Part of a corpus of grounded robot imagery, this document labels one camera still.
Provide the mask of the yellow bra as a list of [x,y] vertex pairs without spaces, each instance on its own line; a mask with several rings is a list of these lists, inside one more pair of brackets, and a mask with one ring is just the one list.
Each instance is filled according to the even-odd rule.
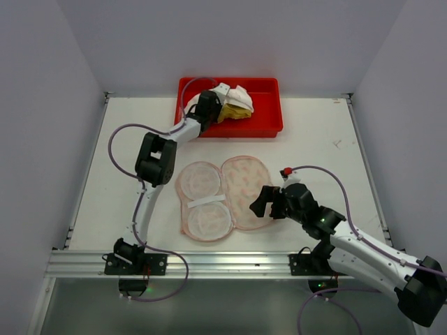
[[251,115],[252,111],[250,109],[237,105],[225,104],[219,113],[217,123],[220,124],[226,119],[247,119],[250,118]]

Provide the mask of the red plastic tray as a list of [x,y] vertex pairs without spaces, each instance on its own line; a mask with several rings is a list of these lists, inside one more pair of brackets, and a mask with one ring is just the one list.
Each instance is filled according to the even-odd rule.
[[232,89],[237,85],[250,95],[254,113],[246,119],[225,119],[212,124],[203,137],[274,138],[283,129],[278,81],[273,77],[214,77]]

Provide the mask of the aluminium front rail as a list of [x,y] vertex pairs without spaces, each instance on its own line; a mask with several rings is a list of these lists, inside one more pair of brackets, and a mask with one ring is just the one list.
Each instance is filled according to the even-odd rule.
[[[105,273],[103,251],[53,251],[45,278],[138,279],[143,275]],[[189,279],[335,279],[343,274],[318,275],[300,270],[292,275],[288,252],[184,252]]]

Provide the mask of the white bra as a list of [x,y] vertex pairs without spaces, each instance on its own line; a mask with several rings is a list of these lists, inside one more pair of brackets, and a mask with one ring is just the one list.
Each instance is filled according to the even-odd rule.
[[[188,100],[187,103],[182,100],[184,98],[184,94],[186,93],[186,91],[183,90],[180,96],[179,111],[181,113],[185,112],[186,114],[188,114],[189,112],[191,112],[192,114],[196,114],[198,112],[196,109],[199,106],[200,96],[203,95],[203,92],[210,96],[212,101],[219,101],[217,95],[213,91],[211,91],[211,89],[206,89],[199,94],[194,95],[191,99]],[[237,85],[235,88],[230,88],[225,101],[223,101],[221,104],[223,106],[225,104],[237,105],[246,109],[250,109],[252,111],[252,114],[254,113],[254,104],[252,97],[249,95],[248,91],[240,85]]]

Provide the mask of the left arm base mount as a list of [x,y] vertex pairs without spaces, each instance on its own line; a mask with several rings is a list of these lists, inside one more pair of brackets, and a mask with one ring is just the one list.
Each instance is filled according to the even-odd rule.
[[104,274],[118,276],[118,290],[124,296],[141,297],[149,288],[151,276],[164,276],[168,255],[165,253],[140,253],[135,262],[107,253],[102,256],[105,261]]

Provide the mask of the floral mesh laundry bag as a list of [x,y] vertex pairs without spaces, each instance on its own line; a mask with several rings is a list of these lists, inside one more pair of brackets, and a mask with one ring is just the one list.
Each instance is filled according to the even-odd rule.
[[236,156],[221,167],[205,161],[186,166],[175,186],[181,202],[181,233],[201,242],[226,238],[233,230],[258,230],[271,224],[249,208],[262,187],[272,184],[257,158]]

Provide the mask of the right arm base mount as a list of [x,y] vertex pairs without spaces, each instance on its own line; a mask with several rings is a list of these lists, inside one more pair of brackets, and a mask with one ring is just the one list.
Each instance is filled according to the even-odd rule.
[[308,280],[312,292],[339,287],[339,274],[330,268],[326,259],[320,258],[310,247],[306,246],[297,253],[289,254],[288,265],[292,276],[321,277]]

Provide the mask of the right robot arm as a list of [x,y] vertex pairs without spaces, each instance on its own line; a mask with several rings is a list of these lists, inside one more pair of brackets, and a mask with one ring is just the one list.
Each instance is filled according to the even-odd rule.
[[289,218],[318,240],[312,265],[352,276],[389,296],[414,323],[430,327],[446,302],[446,275],[434,258],[398,251],[350,226],[337,211],[319,205],[301,183],[264,186],[249,206],[257,217]]

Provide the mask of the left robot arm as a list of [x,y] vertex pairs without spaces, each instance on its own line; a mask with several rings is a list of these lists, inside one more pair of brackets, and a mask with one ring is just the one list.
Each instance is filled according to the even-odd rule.
[[[141,183],[139,198],[127,228],[132,244],[120,238],[114,245],[114,256],[133,266],[142,264],[145,249],[165,253],[147,245],[141,238],[147,234],[149,219],[154,205],[163,187],[171,180],[177,148],[202,135],[212,124],[217,122],[228,90],[217,86],[204,90],[198,95],[198,102],[188,110],[181,107],[182,121],[166,132],[161,132],[143,124],[124,124],[116,128],[108,140],[108,155],[112,164],[123,174]],[[112,154],[112,141],[118,132],[125,128],[144,128],[143,137],[135,162],[135,172],[122,168]]]

